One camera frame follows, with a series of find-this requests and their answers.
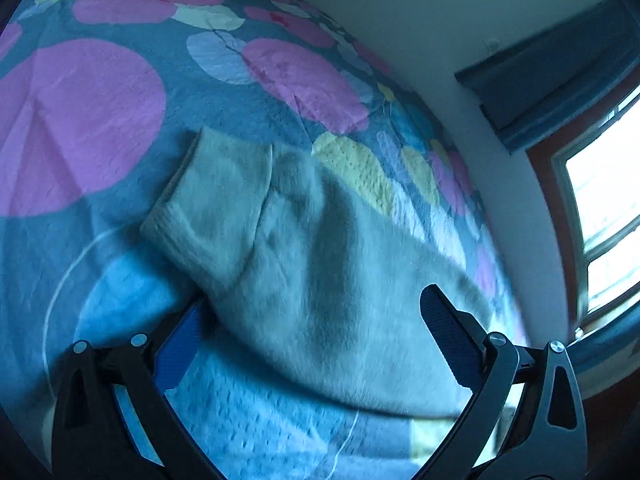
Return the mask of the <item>light grey knit sweater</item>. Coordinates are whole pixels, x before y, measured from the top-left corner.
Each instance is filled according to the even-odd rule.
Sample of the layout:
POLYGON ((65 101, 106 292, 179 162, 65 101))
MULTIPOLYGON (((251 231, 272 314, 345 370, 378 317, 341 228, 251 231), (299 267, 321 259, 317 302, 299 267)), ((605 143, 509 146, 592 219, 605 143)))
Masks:
POLYGON ((488 301, 311 155, 204 129, 141 232, 291 382, 395 415, 454 417, 468 402, 420 297, 436 285, 482 325, 488 301))

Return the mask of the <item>blue curtain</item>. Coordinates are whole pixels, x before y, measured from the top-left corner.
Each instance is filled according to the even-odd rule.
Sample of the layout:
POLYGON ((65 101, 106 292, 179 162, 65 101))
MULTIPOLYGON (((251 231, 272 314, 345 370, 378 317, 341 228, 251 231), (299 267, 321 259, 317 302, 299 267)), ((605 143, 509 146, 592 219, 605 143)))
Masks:
POLYGON ((604 0, 454 74, 504 148, 527 150, 588 110, 639 65, 639 27, 604 0))
POLYGON ((584 400, 612 388, 639 369, 639 305, 568 346, 584 400))

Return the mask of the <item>brown framed window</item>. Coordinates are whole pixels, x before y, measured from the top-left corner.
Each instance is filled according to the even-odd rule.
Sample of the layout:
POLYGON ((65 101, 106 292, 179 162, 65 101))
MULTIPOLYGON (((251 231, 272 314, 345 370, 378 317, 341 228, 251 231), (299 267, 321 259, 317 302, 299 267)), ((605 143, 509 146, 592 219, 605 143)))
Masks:
POLYGON ((551 216, 570 336, 639 298, 639 72, 527 151, 551 216))

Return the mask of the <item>colourful circle pattern bedsheet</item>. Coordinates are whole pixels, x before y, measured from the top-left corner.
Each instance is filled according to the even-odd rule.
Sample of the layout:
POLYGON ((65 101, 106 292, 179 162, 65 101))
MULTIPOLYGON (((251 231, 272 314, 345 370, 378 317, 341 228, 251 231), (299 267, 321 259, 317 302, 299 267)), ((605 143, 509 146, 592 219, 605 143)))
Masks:
POLYGON ((23 0, 1 36, 1 404, 50 457, 56 368, 150 330, 193 286, 140 226, 203 127, 317 155, 528 337, 438 119, 302 0, 23 0))

